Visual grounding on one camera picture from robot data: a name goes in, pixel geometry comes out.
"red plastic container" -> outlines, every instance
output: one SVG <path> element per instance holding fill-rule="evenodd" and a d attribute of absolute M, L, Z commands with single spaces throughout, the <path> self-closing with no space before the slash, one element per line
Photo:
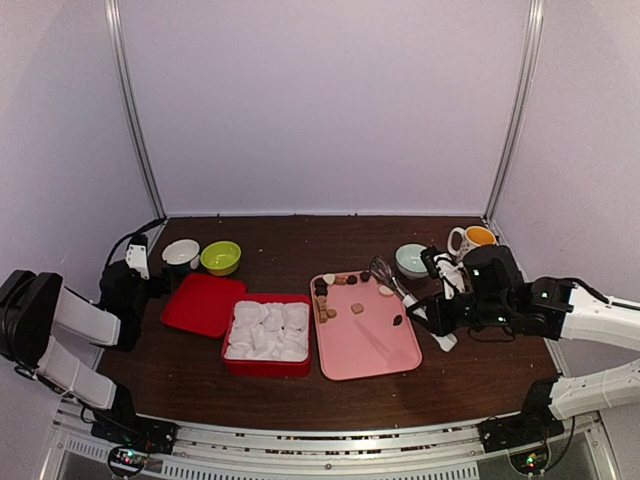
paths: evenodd
<path fill-rule="evenodd" d="M 229 346 L 229 334 L 233 324 L 233 313 L 229 320 L 229 328 L 224 337 L 222 347 L 222 361 L 234 375 L 251 377 L 306 377 L 311 372 L 311 328 L 313 325 L 313 309 L 311 299 L 306 295 L 280 295 L 272 293 L 252 293 L 244 295 L 240 300 L 248 300 L 258 303 L 306 303 L 309 305 L 309 355 L 303 362 L 274 362 L 272 360 L 227 360 L 225 353 Z"/>

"green bowl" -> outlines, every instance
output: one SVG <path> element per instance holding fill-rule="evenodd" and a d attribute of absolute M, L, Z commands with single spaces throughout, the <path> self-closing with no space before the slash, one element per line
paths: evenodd
<path fill-rule="evenodd" d="M 200 263 L 211 275 L 224 277 L 238 269 L 241 256 L 242 250 L 237 243 L 216 242 L 202 251 Z"/>

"wooden table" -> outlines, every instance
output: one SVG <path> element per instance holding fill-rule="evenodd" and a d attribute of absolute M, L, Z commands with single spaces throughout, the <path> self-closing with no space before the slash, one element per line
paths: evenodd
<path fill-rule="evenodd" d="M 249 292 L 308 294 L 316 274 L 363 269 L 376 254 L 391 261 L 404 243 L 444 249 L 451 228 L 478 223 L 478 218 L 358 216 L 172 219 L 150 263 L 158 272 L 160 253 L 180 238 L 193 238 L 202 247 L 234 240 L 243 256 L 233 278 L 245 281 Z M 427 280 L 405 285 L 418 296 L 441 288 Z M 458 345 L 444 353 L 414 325 L 424 360 L 405 374 L 333 382 L 320 371 L 314 339 L 306 378 L 235 377 L 222 364 L 222 340 L 160 323 L 168 300 L 149 302 L 134 352 L 105 352 L 99 367 L 126 385 L 139 413 L 147 415 L 278 430 L 424 426 L 517 411 L 534 380 L 556 373 L 540 338 L 483 344 L 460 330 Z"/>

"bowl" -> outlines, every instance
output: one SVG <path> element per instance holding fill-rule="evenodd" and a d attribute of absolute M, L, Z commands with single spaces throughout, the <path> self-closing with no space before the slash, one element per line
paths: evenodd
<path fill-rule="evenodd" d="M 223 241 L 209 245 L 200 255 L 200 263 L 211 275 L 231 275 L 240 265 L 242 250 L 237 243 Z"/>
<path fill-rule="evenodd" d="M 172 272 L 188 275 L 198 268 L 200 244 L 195 240 L 183 239 L 170 244 L 162 251 L 162 260 Z"/>
<path fill-rule="evenodd" d="M 396 266 L 400 273 L 411 280 L 428 277 L 427 267 L 420 258 L 420 252 L 426 248 L 418 243 L 409 243 L 396 250 Z"/>

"white wall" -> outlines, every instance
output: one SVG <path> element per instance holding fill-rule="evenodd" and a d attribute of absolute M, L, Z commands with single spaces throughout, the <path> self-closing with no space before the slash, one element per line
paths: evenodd
<path fill-rule="evenodd" d="M 130 0 L 170 214 L 484 211 L 528 0 Z"/>
<path fill-rule="evenodd" d="M 571 275 L 640 301 L 640 9 L 547 2 L 538 69 L 497 221 L 530 277 Z M 561 342 L 572 374 L 637 358 Z M 640 478 L 640 406 L 603 412 L 623 478 Z"/>
<path fill-rule="evenodd" d="M 111 245 L 152 218 L 103 1 L 1 2 L 0 65 L 0 281 L 55 271 L 97 298 Z M 34 477 L 57 403 L 0 358 L 0 477 Z"/>

